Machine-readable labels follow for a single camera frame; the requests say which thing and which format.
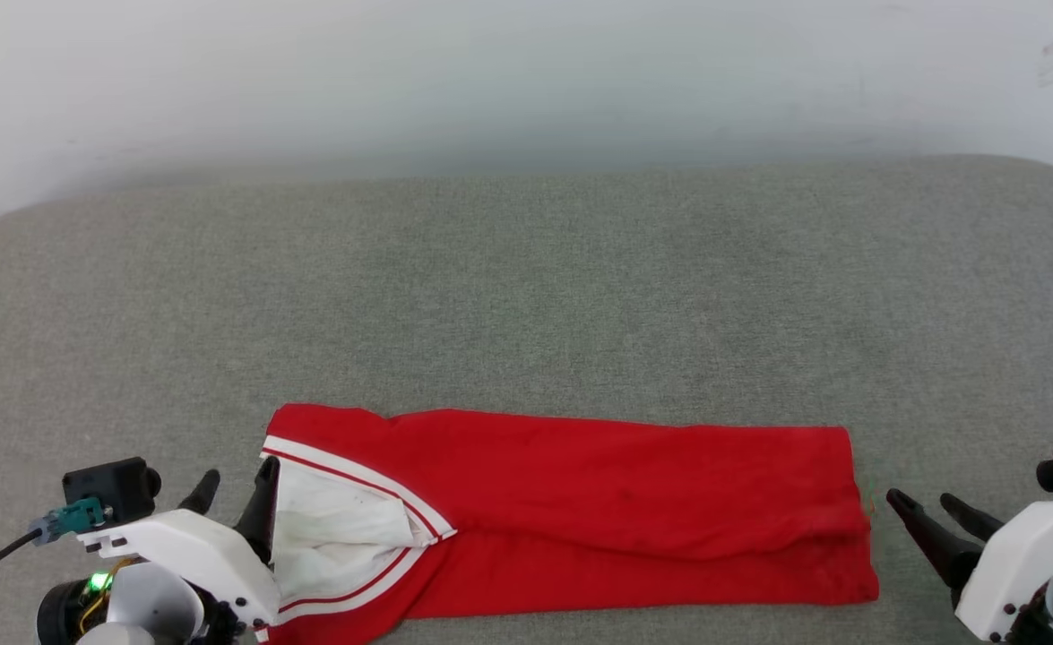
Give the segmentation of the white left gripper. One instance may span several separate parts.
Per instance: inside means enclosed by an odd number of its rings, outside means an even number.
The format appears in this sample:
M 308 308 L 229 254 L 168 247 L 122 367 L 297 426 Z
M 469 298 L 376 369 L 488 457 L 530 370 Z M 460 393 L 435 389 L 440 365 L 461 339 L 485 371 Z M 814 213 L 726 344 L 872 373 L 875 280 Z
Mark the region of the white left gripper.
M 95 546 L 101 558 L 140 556 L 164 567 L 216 600 L 227 601 L 250 627 L 256 621 L 272 625 L 281 600 L 271 569 L 280 473 L 279 457 L 265 457 L 236 530 L 206 517 L 221 482 L 221 473 L 208 469 L 177 510 L 83 532 L 78 539 Z

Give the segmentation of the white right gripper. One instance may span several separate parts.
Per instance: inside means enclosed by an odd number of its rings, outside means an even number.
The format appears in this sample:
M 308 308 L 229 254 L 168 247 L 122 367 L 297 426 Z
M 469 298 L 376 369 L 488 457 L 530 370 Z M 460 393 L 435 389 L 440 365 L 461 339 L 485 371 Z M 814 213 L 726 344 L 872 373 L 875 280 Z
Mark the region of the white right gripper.
M 955 493 L 941 493 L 940 505 L 956 524 L 984 546 L 941 526 L 910 495 L 891 487 L 886 501 L 902 519 L 908 535 L 949 589 L 961 589 L 954 614 L 978 640 L 1004 637 L 1019 606 L 1053 580 L 1053 501 L 1030 503 L 1004 523 L 974 509 Z

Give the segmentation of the red white basketball jersey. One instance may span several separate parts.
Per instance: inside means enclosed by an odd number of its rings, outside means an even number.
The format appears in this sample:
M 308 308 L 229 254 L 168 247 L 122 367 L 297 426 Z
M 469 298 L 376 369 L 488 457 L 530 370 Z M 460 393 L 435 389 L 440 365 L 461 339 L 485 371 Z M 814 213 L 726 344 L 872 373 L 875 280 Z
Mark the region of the red white basketball jersey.
M 260 645 L 367 645 L 410 619 L 871 603 L 841 427 L 660 427 L 289 404 Z

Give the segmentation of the grey fabric sofa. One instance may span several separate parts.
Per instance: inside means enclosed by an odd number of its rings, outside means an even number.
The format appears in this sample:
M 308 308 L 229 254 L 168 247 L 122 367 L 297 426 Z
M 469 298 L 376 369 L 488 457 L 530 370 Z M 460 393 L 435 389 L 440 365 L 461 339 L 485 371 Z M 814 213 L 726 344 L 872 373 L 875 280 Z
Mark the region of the grey fabric sofa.
M 243 510 L 289 401 L 845 426 L 877 603 L 408 622 L 380 645 L 973 645 L 888 510 L 1053 449 L 1053 167 L 1010 158 L 146 189 L 0 218 L 0 547 L 141 456 Z

